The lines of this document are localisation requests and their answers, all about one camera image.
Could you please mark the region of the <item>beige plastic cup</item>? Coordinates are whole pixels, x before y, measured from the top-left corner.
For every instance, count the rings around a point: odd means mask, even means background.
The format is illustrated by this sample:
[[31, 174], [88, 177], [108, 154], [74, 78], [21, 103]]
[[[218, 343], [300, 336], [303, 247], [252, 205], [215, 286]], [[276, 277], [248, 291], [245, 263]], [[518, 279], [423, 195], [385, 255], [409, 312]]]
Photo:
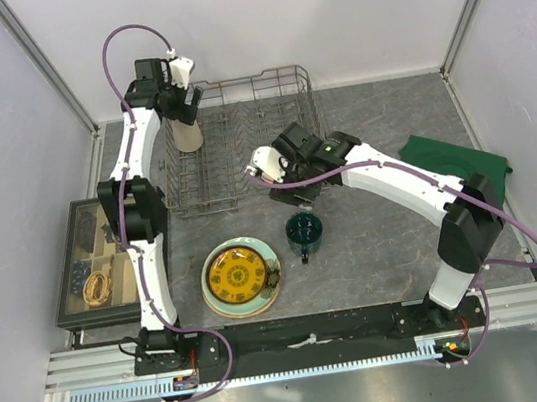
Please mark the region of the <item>beige plastic cup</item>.
[[204, 138], [196, 120], [193, 121], [192, 125], [179, 120], [171, 120], [170, 126], [172, 127], [175, 147], [181, 153], [194, 153], [203, 145]]

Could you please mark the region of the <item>dark green mug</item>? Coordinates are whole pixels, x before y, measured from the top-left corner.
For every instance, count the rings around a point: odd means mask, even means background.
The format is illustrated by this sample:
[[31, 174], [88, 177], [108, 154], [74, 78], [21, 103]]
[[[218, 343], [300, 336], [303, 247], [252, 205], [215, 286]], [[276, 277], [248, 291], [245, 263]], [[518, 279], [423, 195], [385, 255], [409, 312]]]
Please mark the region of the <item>dark green mug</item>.
[[302, 264], [308, 264], [312, 254], [318, 252], [323, 236], [323, 224], [311, 212], [295, 213], [285, 224], [289, 247]]

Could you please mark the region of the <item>mint green flower plate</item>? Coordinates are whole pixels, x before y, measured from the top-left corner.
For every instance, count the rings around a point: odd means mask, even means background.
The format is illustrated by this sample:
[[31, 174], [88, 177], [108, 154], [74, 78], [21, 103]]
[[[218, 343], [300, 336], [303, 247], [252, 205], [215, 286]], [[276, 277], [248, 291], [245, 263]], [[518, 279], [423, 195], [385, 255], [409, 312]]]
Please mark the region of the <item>mint green flower plate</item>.
[[244, 245], [249, 246], [252, 249], [255, 249], [258, 251], [259, 255], [261, 255], [265, 262], [267, 262], [267, 268], [269, 269], [268, 277], [266, 279], [266, 282], [264, 284], [264, 287], [262, 288], [262, 291], [259, 293], [264, 298], [269, 297], [269, 293], [272, 292], [273, 289], [276, 287], [281, 287], [281, 264], [278, 259], [277, 254], [274, 252], [274, 250], [267, 245], [262, 240], [259, 240], [257, 238], [252, 237], [235, 237], [234, 239], [229, 239], [226, 242], [221, 243], [217, 247], [214, 248], [214, 250], [211, 251], [211, 253], [208, 255], [208, 257], [205, 259], [206, 261], [203, 264], [202, 272], [201, 272], [201, 287], [202, 287], [202, 294], [205, 293], [210, 294], [209, 287], [207, 286], [206, 278], [206, 271], [207, 271], [207, 265], [208, 262], [211, 260], [211, 258], [218, 253], [218, 251], [221, 251], [223, 248], [228, 248], [228, 246], [235, 246], [235, 245]]

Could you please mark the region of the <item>yellow black patterned plate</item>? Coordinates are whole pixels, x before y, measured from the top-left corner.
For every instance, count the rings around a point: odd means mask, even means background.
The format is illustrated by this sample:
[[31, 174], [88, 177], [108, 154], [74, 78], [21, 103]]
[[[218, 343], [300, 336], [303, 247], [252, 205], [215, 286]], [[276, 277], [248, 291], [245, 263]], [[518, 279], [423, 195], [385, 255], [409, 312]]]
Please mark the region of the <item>yellow black patterned plate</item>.
[[208, 262], [209, 292], [222, 303], [246, 304], [262, 291], [269, 269], [258, 251], [244, 245], [228, 246]]

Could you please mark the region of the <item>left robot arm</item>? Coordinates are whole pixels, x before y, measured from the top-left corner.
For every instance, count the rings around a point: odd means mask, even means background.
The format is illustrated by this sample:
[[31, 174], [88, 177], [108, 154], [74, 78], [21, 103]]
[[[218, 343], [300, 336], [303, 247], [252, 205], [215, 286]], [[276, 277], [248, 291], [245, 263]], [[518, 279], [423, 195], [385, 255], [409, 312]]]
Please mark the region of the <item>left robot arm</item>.
[[120, 95], [123, 135], [112, 173], [97, 185], [98, 200], [113, 233], [127, 252], [140, 299], [140, 331], [134, 349], [138, 376], [181, 370], [191, 356], [176, 329], [179, 316], [170, 296], [164, 195], [150, 182], [155, 139], [167, 120], [192, 127], [203, 95], [190, 91], [194, 62], [169, 51], [165, 59], [135, 61], [135, 78]]

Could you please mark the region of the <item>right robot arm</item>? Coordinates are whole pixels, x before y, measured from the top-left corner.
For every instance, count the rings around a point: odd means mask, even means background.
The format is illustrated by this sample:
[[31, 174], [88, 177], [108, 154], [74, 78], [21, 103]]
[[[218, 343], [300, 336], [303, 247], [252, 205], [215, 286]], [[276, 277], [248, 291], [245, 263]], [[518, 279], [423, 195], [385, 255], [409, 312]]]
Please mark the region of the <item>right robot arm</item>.
[[504, 228], [487, 176], [462, 179], [424, 170], [342, 131], [320, 138], [290, 124], [254, 150], [246, 169], [284, 204], [311, 204], [325, 184], [340, 185], [395, 202], [437, 226], [440, 264], [423, 305], [427, 323], [438, 330], [461, 317], [461, 301]]

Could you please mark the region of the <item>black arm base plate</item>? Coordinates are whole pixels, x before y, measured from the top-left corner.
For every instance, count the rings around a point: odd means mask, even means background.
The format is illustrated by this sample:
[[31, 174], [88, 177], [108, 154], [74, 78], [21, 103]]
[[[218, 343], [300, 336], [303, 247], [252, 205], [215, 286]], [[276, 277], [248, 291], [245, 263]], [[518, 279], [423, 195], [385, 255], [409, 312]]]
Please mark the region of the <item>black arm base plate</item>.
[[136, 375], [194, 370], [201, 384], [363, 362], [415, 349], [419, 337], [463, 333], [485, 323], [468, 295], [454, 311], [423, 301], [388, 303], [221, 328], [217, 334], [161, 336], [131, 351]]

